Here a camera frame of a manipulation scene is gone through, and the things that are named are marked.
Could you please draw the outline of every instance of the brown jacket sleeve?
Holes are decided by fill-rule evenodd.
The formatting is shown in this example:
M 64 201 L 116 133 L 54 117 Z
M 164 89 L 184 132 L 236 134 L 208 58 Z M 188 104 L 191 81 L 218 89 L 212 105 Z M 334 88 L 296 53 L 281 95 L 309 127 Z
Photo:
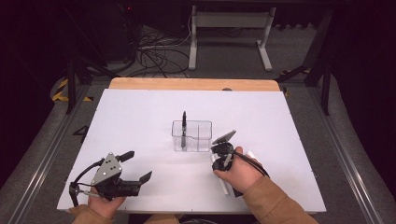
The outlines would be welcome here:
M 261 224 L 317 223 L 268 176 L 248 189 L 243 198 Z
M 73 224 L 110 224 L 113 220 L 102 217 L 86 204 L 81 204 L 77 207 L 69 208 L 69 211 L 76 217 Z

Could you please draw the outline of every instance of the tan sleeve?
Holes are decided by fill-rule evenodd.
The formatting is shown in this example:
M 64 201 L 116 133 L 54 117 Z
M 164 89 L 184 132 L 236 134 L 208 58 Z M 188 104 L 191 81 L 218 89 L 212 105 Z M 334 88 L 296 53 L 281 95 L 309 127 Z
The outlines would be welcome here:
M 81 204 L 77 207 L 69 208 L 70 213 L 72 213 L 76 219 L 73 221 L 73 224 L 110 224 L 113 223 L 113 220 L 102 217 L 91 208 L 89 208 L 86 204 Z
M 178 220 L 171 214 L 152 215 L 144 224 L 178 224 Z
M 268 176 L 248 189 L 243 198 L 261 224 L 317 223 Z

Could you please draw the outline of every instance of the gray carpet floor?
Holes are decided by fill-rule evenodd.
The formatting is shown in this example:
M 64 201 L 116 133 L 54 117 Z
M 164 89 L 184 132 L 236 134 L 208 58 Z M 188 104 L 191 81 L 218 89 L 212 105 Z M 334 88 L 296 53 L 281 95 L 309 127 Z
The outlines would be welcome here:
M 283 31 L 272 29 L 266 49 L 274 70 L 265 72 L 260 54 L 255 46 L 255 41 L 261 38 L 262 31 L 244 30 L 238 37 L 227 37 L 217 32 L 204 31 L 198 37 L 197 67 L 194 71 L 186 71 L 186 76 L 273 79 L 278 77 L 281 71 L 291 70 L 301 65 L 314 34 L 315 29 L 312 27 L 287 28 Z M 174 47 L 174 49 L 188 54 L 189 44 L 185 43 Z M 188 64 L 188 59 L 179 53 L 168 52 L 166 56 L 182 67 Z M 117 66 L 120 65 L 114 63 L 109 67 L 111 69 Z M 140 68 L 141 65 L 135 63 L 121 75 L 126 77 Z M 153 75 L 154 73 L 141 74 L 140 76 L 151 77 Z M 179 73 L 170 77 L 184 77 L 184 75 Z M 320 85 L 309 90 L 304 86 L 302 80 L 304 80 L 304 75 L 299 75 L 281 86 L 288 90 L 286 99 L 306 155 L 318 175 L 318 186 L 328 210 L 326 213 L 316 214 L 314 217 L 319 223 L 368 223 L 350 187 L 345 171 L 334 153 L 332 139 L 321 118 L 321 111 L 316 108 L 316 102 L 309 94 L 311 90 L 320 91 Z M 81 103 L 76 111 L 64 134 L 64 140 L 60 145 L 56 159 L 50 165 L 49 172 L 45 175 L 41 188 L 34 196 L 33 203 L 28 207 L 26 216 L 21 223 L 71 223 L 73 221 L 70 214 L 56 210 L 65 185 L 64 180 L 81 147 L 81 136 L 75 136 L 73 132 L 84 125 L 90 125 L 101 94 L 108 87 L 109 81 L 107 77 L 94 77 L 87 92 L 87 96 L 93 96 L 93 101 Z M 67 102 L 55 103 L 55 107 L 35 141 L 2 187 L 0 191 L 1 223 L 7 223 L 11 219 L 35 174 L 36 168 L 40 165 L 51 145 L 53 136 L 62 123 L 66 108 Z M 394 198 L 370 163 L 353 130 L 335 79 L 332 79 L 329 109 L 330 119 L 340 141 L 359 171 L 378 214 L 384 223 L 396 223 Z M 128 223 L 128 215 L 117 214 L 114 223 Z

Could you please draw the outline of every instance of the metal stand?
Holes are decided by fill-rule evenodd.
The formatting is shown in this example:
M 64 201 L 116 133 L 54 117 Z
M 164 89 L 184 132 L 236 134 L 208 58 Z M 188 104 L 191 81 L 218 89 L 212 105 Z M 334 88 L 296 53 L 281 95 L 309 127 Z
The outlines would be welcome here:
M 331 60 L 331 55 L 327 52 L 323 52 L 323 43 L 330 25 L 330 21 L 332 20 L 332 12 L 332 8 L 326 11 L 323 20 L 317 29 L 317 33 L 315 34 L 312 44 L 306 53 L 303 65 L 293 69 L 290 72 L 285 71 L 283 72 L 285 75 L 275 79 L 276 82 L 281 83 L 291 77 L 296 76 L 299 73 L 302 73 L 307 68 L 312 68 L 308 73 L 308 76 L 305 78 L 304 83 L 307 87 L 314 87 L 318 84 L 318 81 L 324 74 L 321 105 L 326 115 L 329 115 L 328 102 L 331 76 L 329 63 Z
M 103 73 L 104 75 L 114 78 L 120 77 L 119 75 L 108 71 L 104 67 L 94 63 L 93 61 L 83 57 L 83 56 L 75 56 L 72 57 L 67 63 L 67 78 L 68 78 L 68 106 L 66 114 L 69 114 L 74 106 L 76 105 L 76 78 L 78 77 L 79 82 L 82 85 L 91 85 L 92 76 L 88 71 L 88 66 L 96 69 L 97 71 Z
M 262 40 L 257 41 L 257 46 L 262 56 L 262 63 L 265 71 L 272 71 L 265 44 L 271 30 L 276 8 L 272 7 L 269 12 L 243 13 L 243 12 L 202 12 L 197 11 L 196 6 L 192 6 L 191 13 L 191 47 L 189 69 L 196 67 L 197 57 L 197 27 L 245 27 L 245 28 L 265 28 Z

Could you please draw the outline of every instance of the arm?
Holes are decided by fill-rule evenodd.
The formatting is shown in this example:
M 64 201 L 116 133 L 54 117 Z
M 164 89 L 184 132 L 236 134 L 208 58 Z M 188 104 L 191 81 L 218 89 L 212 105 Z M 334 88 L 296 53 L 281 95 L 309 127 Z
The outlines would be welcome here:
M 241 147 L 237 147 L 236 151 L 243 153 Z M 262 176 L 237 156 L 234 156 L 229 171 L 215 170 L 214 173 L 244 194 L 247 207 L 261 224 L 317 223 L 268 176 Z

